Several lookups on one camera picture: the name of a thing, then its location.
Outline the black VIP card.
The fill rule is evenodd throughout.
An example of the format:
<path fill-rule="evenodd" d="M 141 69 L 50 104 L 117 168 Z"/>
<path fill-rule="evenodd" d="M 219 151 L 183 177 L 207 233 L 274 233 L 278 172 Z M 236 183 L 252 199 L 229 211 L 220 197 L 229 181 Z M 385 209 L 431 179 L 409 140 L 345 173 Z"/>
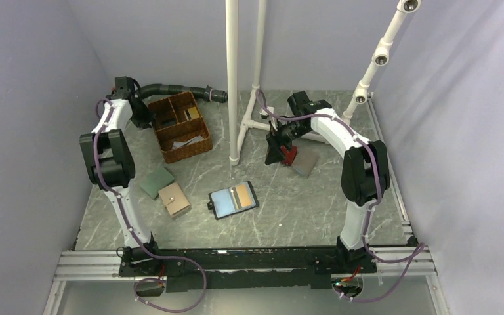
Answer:
<path fill-rule="evenodd" d="M 177 121 L 176 117 L 163 117 L 158 120 L 158 123 L 159 123 L 159 128 L 164 129 L 164 128 L 168 128 L 168 127 L 176 125 L 178 123 L 178 121 Z"/>

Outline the white card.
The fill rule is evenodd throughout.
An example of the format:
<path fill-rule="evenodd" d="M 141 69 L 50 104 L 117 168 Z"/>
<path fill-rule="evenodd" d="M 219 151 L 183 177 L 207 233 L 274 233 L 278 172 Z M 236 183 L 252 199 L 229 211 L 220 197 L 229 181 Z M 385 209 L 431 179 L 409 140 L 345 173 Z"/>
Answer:
<path fill-rule="evenodd" d="M 191 138 L 190 140 L 187 141 L 174 141 L 172 146 L 171 146 L 171 151 L 176 151 L 181 148 L 186 148 L 191 144 L 199 143 L 201 141 L 204 141 L 205 139 L 202 136 L 195 136 Z"/>

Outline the gold VIP card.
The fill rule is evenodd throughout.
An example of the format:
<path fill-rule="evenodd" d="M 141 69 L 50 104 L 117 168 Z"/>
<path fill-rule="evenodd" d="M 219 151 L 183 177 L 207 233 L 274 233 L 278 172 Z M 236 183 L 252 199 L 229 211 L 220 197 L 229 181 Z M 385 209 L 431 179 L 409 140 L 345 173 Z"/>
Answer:
<path fill-rule="evenodd" d="M 188 121 L 201 118 L 200 111 L 195 106 L 185 109 L 184 115 Z"/>

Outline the black leather card holder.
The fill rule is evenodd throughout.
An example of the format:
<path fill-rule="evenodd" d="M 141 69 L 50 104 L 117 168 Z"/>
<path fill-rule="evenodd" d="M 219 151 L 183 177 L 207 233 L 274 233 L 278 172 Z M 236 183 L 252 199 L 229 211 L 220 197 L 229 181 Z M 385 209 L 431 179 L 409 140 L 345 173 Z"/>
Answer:
<path fill-rule="evenodd" d="M 260 205 L 250 181 L 211 192 L 208 197 L 207 208 L 216 220 L 243 213 Z"/>

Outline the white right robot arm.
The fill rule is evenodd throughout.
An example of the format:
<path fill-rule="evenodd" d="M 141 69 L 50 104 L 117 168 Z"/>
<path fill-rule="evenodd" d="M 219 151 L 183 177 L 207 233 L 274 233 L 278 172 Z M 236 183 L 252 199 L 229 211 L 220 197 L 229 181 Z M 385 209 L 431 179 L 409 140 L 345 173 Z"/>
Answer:
<path fill-rule="evenodd" d="M 256 92 L 258 103 L 272 121 L 266 135 L 265 164 L 283 162 L 292 142 L 310 132 L 322 136 L 342 158 L 341 189 L 347 200 L 346 217 L 339 235 L 344 247 L 335 255 L 339 270 L 352 272 L 360 265 L 358 252 L 368 244 L 371 214 L 390 187 L 387 147 L 356 132 L 326 100 L 311 100 L 304 91 L 293 93 L 287 103 L 293 116 L 276 115 L 266 106 L 265 95 Z"/>

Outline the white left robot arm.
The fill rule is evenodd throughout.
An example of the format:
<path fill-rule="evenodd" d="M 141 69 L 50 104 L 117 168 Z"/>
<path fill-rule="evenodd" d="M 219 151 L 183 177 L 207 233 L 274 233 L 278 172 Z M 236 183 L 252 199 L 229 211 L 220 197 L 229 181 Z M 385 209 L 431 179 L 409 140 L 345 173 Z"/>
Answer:
<path fill-rule="evenodd" d="M 155 121 L 140 90 L 140 84 L 132 77 L 115 78 L 111 93 L 97 103 L 103 109 L 96 127 L 79 137 L 79 145 L 90 182 L 104 192 L 114 207 L 124 237 L 123 254 L 138 256 L 136 267 L 152 276 L 161 270 L 163 259 L 152 251 L 156 242 L 135 205 L 132 180 L 136 166 L 124 135 L 130 123 L 149 129 Z"/>

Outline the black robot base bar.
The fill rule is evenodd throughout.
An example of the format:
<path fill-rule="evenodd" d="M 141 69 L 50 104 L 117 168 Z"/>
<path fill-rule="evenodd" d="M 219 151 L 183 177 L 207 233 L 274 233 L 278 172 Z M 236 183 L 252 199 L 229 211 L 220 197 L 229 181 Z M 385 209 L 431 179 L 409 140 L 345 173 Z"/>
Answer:
<path fill-rule="evenodd" d="M 340 277 L 374 274 L 364 251 L 341 246 L 232 249 L 157 249 L 152 258 L 141 249 L 117 252 L 122 278 L 162 279 L 169 293 L 207 289 L 309 287 L 329 289 Z"/>

